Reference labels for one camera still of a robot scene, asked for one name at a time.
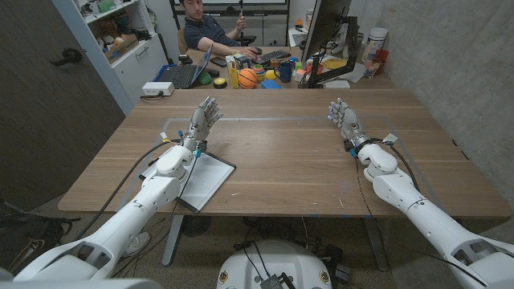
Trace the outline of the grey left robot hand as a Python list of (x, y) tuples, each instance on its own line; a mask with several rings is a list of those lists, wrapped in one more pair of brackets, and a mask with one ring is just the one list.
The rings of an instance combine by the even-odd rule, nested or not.
[(206, 97), (194, 110), (190, 118), (182, 146), (193, 152), (200, 142), (206, 140), (210, 129), (222, 116), (223, 114), (219, 112), (217, 100)]

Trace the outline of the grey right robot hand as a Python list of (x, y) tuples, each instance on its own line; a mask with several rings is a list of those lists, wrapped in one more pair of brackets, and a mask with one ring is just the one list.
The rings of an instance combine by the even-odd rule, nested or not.
[(365, 145), (372, 143), (371, 138), (362, 128), (357, 114), (346, 102), (338, 98), (330, 103), (328, 110), (330, 112), (328, 119), (340, 129), (347, 152), (354, 150), (358, 153)]

